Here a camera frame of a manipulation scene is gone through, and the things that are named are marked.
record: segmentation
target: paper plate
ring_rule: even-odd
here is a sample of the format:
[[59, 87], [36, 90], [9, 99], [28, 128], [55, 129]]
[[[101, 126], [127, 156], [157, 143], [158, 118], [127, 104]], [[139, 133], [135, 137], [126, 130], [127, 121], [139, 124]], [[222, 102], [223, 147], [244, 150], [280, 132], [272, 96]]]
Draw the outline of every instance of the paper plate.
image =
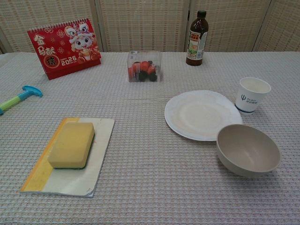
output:
[[177, 134], [197, 141], [215, 141], [218, 132], [243, 120], [234, 104], [210, 90], [194, 90], [171, 98], [165, 121]]

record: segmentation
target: yellow sponge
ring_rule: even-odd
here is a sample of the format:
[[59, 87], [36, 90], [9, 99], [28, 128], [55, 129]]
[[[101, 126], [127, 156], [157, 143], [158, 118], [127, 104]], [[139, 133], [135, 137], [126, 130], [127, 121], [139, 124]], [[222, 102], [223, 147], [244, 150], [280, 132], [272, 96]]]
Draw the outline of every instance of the yellow sponge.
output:
[[53, 168], [84, 168], [94, 133], [92, 123], [65, 124], [49, 154], [50, 165]]

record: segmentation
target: green handle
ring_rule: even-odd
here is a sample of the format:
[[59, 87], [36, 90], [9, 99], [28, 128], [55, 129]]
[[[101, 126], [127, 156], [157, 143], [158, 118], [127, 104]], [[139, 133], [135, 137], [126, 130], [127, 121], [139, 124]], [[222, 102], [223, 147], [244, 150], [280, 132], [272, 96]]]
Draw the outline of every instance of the green handle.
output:
[[17, 104], [20, 100], [21, 100], [21, 99], [20, 99], [18, 96], [13, 97], [13, 98], [11, 98], [10, 100], [8, 100], [8, 101], [2, 103], [2, 104], [0, 105], [0, 109], [1, 109], [2, 111], [4, 111], [4, 110], [8, 109], [9, 107], [13, 106], [14, 104]]

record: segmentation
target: toy hammer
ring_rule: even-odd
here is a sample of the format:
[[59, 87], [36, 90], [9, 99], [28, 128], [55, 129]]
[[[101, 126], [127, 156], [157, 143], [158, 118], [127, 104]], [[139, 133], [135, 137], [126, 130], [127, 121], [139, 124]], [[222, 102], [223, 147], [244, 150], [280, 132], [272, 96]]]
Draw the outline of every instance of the toy hammer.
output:
[[43, 93], [35, 87], [24, 86], [24, 87], [22, 87], [22, 89], [25, 92], [19, 94], [18, 96], [13, 97], [12, 99], [10, 99], [0, 105], [0, 115], [2, 115], [4, 113], [4, 110], [7, 110], [9, 107], [17, 104], [20, 101], [25, 100], [26, 98], [28, 98], [31, 95], [40, 96], [40, 97], [43, 96]]

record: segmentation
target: bottle cap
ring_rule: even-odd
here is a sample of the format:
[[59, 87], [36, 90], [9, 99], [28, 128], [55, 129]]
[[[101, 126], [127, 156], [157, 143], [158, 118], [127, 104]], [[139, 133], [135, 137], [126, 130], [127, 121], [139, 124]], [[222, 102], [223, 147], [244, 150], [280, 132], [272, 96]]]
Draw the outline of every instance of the bottle cap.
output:
[[206, 17], [206, 11], [205, 10], [199, 10], [197, 13], [197, 17]]

